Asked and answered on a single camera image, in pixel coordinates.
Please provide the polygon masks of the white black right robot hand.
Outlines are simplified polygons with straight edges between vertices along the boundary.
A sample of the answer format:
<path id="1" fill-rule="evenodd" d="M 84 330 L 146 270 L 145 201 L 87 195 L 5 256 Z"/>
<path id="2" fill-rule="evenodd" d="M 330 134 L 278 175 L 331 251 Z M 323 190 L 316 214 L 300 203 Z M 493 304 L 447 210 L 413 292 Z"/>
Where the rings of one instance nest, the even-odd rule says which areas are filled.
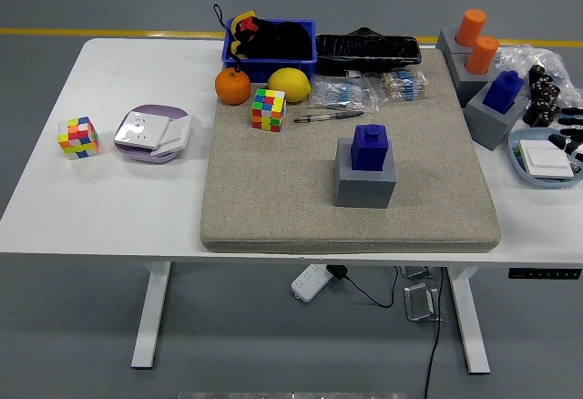
<path id="1" fill-rule="evenodd" d="M 573 158 L 582 160 L 582 108 L 566 107 L 560 110 L 557 123 L 560 129 L 547 137 L 555 147 Z"/>

